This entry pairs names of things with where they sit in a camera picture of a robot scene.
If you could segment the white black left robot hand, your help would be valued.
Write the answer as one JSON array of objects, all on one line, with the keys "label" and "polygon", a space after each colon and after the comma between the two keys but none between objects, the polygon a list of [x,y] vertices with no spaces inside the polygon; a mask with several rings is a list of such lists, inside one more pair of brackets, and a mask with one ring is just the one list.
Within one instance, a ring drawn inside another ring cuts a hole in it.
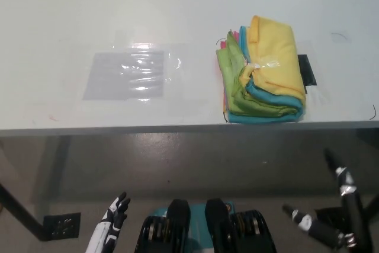
[{"label": "white black left robot hand", "polygon": [[124,191],[111,203],[96,225],[86,248],[86,253],[114,252],[121,228],[127,219],[126,211],[130,200]]}]

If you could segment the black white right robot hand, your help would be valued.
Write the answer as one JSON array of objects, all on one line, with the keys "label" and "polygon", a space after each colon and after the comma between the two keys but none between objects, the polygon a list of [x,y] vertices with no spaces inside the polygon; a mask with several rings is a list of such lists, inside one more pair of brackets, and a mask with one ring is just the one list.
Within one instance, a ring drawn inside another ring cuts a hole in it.
[{"label": "black white right robot hand", "polygon": [[282,206],[283,212],[302,232],[330,249],[337,251],[346,248],[349,252],[373,252],[369,219],[364,212],[358,187],[348,167],[330,149],[324,149],[323,154],[329,171],[336,178],[347,231],[344,232],[319,219],[314,219],[287,204]]}]

